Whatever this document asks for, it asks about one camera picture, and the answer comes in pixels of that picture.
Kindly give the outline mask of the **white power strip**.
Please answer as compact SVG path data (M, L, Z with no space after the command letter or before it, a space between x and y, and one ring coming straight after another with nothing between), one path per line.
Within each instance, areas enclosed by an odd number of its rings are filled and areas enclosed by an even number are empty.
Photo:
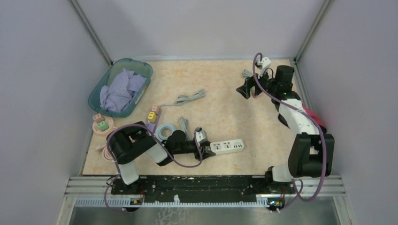
M228 140L223 142L212 142L210 149L216 155L242 152L244 150L242 139Z

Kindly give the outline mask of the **purple power strip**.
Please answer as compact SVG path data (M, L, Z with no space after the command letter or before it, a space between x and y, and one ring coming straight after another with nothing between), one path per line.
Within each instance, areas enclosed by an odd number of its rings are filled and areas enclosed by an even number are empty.
M160 120L161 113L162 113L161 108L157 105L154 105L147 116L147 121L146 121L145 125L147 126L147 128L149 128L149 130L152 133L155 132L155 130L158 126L158 122Z

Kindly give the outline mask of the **yellow plug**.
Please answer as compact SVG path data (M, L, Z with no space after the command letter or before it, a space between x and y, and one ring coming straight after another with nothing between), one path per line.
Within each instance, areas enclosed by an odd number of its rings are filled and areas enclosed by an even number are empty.
M150 113L148 114L147 120L148 120L150 123L155 123L156 120L157 120L157 115L156 115L155 113L153 113L153 112L150 112Z

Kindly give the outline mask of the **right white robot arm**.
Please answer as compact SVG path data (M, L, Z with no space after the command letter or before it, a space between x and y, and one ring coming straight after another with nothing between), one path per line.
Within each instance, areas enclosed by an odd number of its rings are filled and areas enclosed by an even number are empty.
M293 74L293 67L278 66L272 76L264 72L255 81L252 72L244 70L242 76L245 83L236 89L245 99L261 94L262 90L270 93L271 102L279 113L279 121L295 135L288 161L270 167L266 172L269 177L264 180L264 187L270 193L277 193L283 182L294 178L320 177L323 168L326 169L325 176L331 173L334 137L327 134L319 118L303 105L298 93L293 91Z

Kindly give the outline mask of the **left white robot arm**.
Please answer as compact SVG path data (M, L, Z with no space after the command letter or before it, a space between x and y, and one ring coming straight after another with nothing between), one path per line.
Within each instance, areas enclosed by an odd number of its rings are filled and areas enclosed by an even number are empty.
M158 166L165 166L176 162L175 155L194 154L199 166L206 158L215 156L211 150L211 142L207 140L202 128L197 128L192 140L188 139L182 130L175 130L165 140L161 141L151 130L140 121L122 126L111 132L106 137L106 148L115 160L116 168L122 188L129 194L135 194L140 190L138 170L135 159L142 154L148 154Z

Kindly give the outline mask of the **pink round socket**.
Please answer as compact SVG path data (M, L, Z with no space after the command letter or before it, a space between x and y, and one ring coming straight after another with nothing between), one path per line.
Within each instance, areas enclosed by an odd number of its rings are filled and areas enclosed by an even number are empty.
M116 125L114 122L114 119L111 117L104 117L104 120L97 123L93 122L92 124L92 130L94 134L101 136L101 137L106 137L110 133L112 133L116 129Z

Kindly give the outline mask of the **red and black cloth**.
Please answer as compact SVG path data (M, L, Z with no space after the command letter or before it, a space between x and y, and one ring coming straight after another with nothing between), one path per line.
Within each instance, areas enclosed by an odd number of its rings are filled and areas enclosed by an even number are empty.
M306 112L309 116L311 116L311 117L320 125L321 130L322 130L324 133L326 133L326 132L327 132L327 129L326 129L324 123L321 121L320 117L319 117L316 113L314 113L311 109L309 109L308 107L306 107L305 105L302 105L302 106L303 106L303 109L305 110L305 112ZM284 117L283 117L282 115L280 115L280 114L278 115L278 120L279 120L283 125L285 125L286 127L289 127L288 124L287 124L287 122L286 122L286 120L284 119Z

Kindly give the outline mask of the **purple cloth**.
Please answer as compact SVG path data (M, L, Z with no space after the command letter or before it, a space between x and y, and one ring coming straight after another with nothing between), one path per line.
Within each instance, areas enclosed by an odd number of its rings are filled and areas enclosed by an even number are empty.
M101 88L100 107L109 112L124 112L133 102L133 98L143 87L145 81L146 78L135 71L123 69L110 85Z

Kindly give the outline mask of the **teal plastic basin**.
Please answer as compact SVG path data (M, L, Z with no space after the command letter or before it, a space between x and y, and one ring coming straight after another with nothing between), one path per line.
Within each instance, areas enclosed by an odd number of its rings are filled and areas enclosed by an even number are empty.
M136 108L148 88L150 64L124 58L114 62L89 95L88 104L105 116L125 118Z

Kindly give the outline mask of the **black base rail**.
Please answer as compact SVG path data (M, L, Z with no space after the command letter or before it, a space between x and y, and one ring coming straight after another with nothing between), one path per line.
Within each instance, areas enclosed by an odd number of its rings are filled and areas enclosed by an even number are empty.
M261 194L287 195L289 183L271 182L263 175L143 175L126 185L121 178L111 185L113 195L138 195L145 203L253 203Z

